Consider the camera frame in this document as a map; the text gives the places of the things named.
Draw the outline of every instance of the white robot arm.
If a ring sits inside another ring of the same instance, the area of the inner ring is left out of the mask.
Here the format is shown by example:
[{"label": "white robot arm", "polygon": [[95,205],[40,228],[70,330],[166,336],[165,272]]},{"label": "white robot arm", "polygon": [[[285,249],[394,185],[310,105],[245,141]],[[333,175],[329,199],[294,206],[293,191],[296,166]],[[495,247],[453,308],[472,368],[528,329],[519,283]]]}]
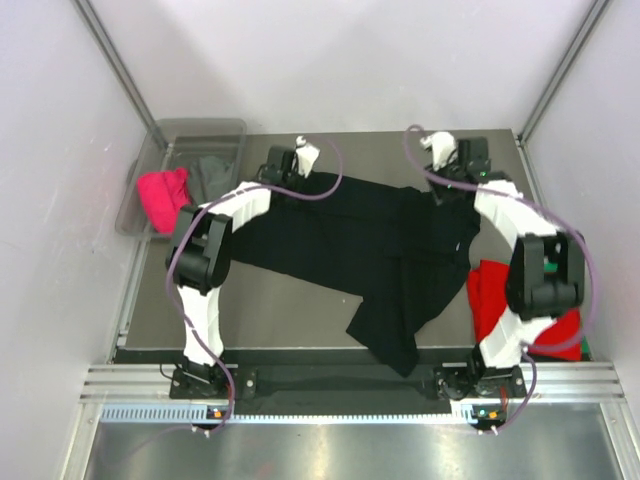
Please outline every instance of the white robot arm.
[{"label": "white robot arm", "polygon": [[584,257],[573,238],[517,200],[522,193],[506,175],[491,172],[485,138],[456,141],[448,132],[437,132],[420,143],[433,153],[427,170],[447,181],[479,187],[469,192],[430,182],[436,200],[473,201],[513,252],[505,289],[508,306],[491,333],[476,344],[465,374],[458,372],[441,382],[445,387],[457,384],[448,391],[464,397],[487,379],[509,378],[520,364],[523,346],[533,344],[557,317],[581,305]]},{"label": "white robot arm", "polygon": [[[251,219],[266,213],[272,201],[271,190],[252,187],[275,184],[295,188],[309,176],[319,155],[320,150],[303,137],[296,139],[295,149],[272,147],[267,163],[258,172],[258,182],[243,182],[227,194],[237,196],[211,208],[185,247],[176,265],[174,282],[178,286],[185,314],[193,322],[199,337],[207,342],[217,357],[224,351],[218,301],[220,288],[229,271],[229,235]],[[188,206],[181,210],[169,248],[167,266],[193,218],[207,205]],[[198,344],[191,329],[186,330],[184,369],[189,375],[209,382],[214,375],[213,359]]]}]

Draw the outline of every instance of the clothing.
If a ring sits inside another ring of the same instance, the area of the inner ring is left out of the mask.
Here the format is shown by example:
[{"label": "clothing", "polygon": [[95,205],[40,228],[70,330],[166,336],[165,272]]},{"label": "clothing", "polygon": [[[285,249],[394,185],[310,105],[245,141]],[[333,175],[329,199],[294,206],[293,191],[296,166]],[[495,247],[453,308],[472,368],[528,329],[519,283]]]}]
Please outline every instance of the clothing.
[{"label": "clothing", "polygon": [[[481,342],[489,335],[505,308],[507,299],[504,287],[509,275],[509,266],[490,260],[482,260],[480,267],[469,274],[467,291],[469,303],[473,311],[473,328],[476,342]],[[580,311],[570,310],[560,317],[555,325],[542,332],[534,345],[556,345],[574,336],[580,328]],[[529,351],[536,352],[532,346]],[[579,361],[581,358],[580,344],[557,353],[543,353],[543,355],[565,360]]]},{"label": "clothing", "polygon": [[[302,193],[328,190],[314,172]],[[413,188],[345,177],[325,200],[285,200],[233,235],[232,258],[363,297],[347,333],[403,376],[415,367],[414,334],[462,288],[479,231],[473,205],[436,206]]]},{"label": "clothing", "polygon": [[211,202],[231,190],[233,162],[214,155],[201,157],[189,165],[187,187],[196,205]]},{"label": "clothing", "polygon": [[170,234],[176,226],[180,209],[190,203],[187,170],[151,172],[137,181],[138,195],[153,227]]}]

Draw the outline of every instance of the black t-shirt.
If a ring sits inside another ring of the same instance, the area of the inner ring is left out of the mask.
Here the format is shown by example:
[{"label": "black t-shirt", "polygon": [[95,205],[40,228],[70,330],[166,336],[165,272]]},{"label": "black t-shirt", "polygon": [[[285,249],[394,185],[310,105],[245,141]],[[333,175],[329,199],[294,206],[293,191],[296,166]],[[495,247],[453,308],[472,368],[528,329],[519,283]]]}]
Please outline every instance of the black t-shirt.
[{"label": "black t-shirt", "polygon": [[[335,180],[314,172],[302,193]],[[233,234],[232,258],[362,296],[347,333],[406,376],[414,334],[464,285],[479,226],[470,202],[437,206],[429,193],[345,177],[325,200],[272,202]]]}]

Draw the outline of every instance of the plastic container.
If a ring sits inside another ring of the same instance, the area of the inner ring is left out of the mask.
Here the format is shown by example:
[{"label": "plastic container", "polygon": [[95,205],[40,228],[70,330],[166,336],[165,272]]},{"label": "plastic container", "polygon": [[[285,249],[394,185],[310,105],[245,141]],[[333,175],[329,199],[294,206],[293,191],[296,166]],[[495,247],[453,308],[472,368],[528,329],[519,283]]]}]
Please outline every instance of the plastic container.
[{"label": "plastic container", "polygon": [[170,118],[159,120],[158,128],[169,142],[164,151],[149,134],[144,139],[138,159],[127,178],[127,190],[116,218],[116,231],[121,235],[145,238],[168,237],[158,233],[149,223],[142,208],[136,181],[149,172],[189,168],[192,162],[215,156],[233,162],[226,191],[238,186],[240,161],[247,136],[246,124],[240,119]]}]

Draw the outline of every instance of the metal floor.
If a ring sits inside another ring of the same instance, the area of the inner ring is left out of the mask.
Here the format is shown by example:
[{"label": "metal floor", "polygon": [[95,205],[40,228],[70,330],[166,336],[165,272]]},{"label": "metal floor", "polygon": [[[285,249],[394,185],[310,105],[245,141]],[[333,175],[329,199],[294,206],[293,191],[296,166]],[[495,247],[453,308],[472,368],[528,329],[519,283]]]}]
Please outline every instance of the metal floor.
[{"label": "metal floor", "polygon": [[445,425],[230,425],[210,440],[179,431],[111,465],[163,428],[101,424],[85,479],[623,478],[597,404],[532,405],[498,437]]},{"label": "metal floor", "polygon": [[[510,130],[453,132],[458,137],[486,136],[494,170],[504,170],[525,195],[531,191]],[[345,175],[392,186],[426,189],[423,179],[404,158],[401,132],[327,134],[344,154]],[[295,135],[257,135],[247,139],[241,177],[251,178],[264,163],[271,145],[293,145]],[[336,172],[328,145],[317,170]],[[164,293],[166,242],[149,244],[126,339],[130,350],[182,349],[184,327]],[[508,263],[510,252],[497,231],[484,221],[471,247],[472,265],[483,258]],[[221,333],[227,347],[359,347],[345,329],[360,297],[238,263],[221,293]],[[473,345],[473,328],[463,288],[444,312],[416,335],[420,347]]]}]

